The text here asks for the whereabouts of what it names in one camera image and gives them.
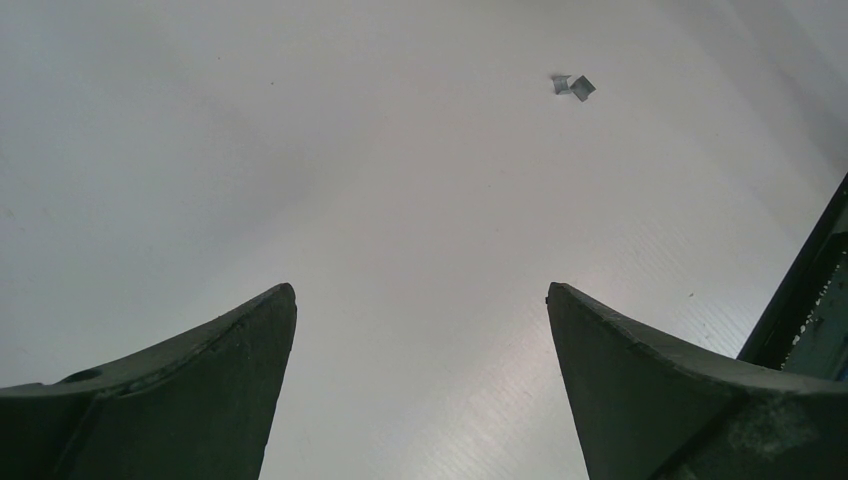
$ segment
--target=white surface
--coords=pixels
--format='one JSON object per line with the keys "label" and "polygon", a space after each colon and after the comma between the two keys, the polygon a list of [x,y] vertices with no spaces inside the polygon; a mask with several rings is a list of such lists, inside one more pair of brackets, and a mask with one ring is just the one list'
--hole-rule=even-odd
{"label": "white surface", "polygon": [[585,478],[548,283],[734,355],[848,168],[755,3],[0,2],[0,383],[288,281],[263,479]]}

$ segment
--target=metal bracket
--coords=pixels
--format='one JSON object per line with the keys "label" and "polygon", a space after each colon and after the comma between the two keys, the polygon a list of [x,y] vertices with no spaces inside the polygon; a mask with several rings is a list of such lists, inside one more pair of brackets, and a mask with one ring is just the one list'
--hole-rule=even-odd
{"label": "metal bracket", "polygon": [[551,79],[554,82],[554,92],[557,95],[573,93],[581,102],[585,102],[589,99],[589,95],[597,90],[585,76],[581,76],[575,80],[571,86],[568,85],[569,78],[571,78],[571,75],[558,75]]}

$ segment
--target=metal clip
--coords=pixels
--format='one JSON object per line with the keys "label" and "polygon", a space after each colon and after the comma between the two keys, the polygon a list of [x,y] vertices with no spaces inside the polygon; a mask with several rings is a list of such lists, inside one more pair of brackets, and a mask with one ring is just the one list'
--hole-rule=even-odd
{"label": "metal clip", "polygon": [[554,92],[557,95],[568,95],[573,93],[581,102],[585,102],[589,98],[589,94],[596,90],[592,82],[585,76],[581,76],[575,80],[571,86],[568,86],[568,79],[571,75],[558,75],[551,80],[554,82]]}

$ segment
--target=small metal part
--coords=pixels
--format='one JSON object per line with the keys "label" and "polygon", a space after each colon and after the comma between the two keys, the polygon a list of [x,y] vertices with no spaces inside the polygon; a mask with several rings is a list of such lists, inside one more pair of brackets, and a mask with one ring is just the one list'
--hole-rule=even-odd
{"label": "small metal part", "polygon": [[557,95],[568,95],[571,93],[571,89],[568,88],[568,79],[571,75],[561,75],[558,77],[553,77],[554,81],[554,92]]}
{"label": "small metal part", "polygon": [[571,86],[568,86],[569,78],[571,78],[571,75],[558,75],[551,79],[554,82],[554,92],[557,95],[573,93],[581,102],[585,102],[589,99],[589,95],[596,90],[592,82],[585,76],[580,76]]}
{"label": "small metal part", "polygon": [[585,102],[589,99],[589,94],[595,91],[595,86],[588,78],[581,76],[571,84],[571,91],[581,102]]}

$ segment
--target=white table surface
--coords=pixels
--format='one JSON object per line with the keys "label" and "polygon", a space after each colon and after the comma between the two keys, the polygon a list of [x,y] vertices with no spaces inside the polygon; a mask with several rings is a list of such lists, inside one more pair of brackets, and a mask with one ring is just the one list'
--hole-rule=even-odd
{"label": "white table surface", "polygon": [[0,384],[290,282],[263,479],[586,478],[548,284],[735,355],[848,170],[732,3],[0,2]]}

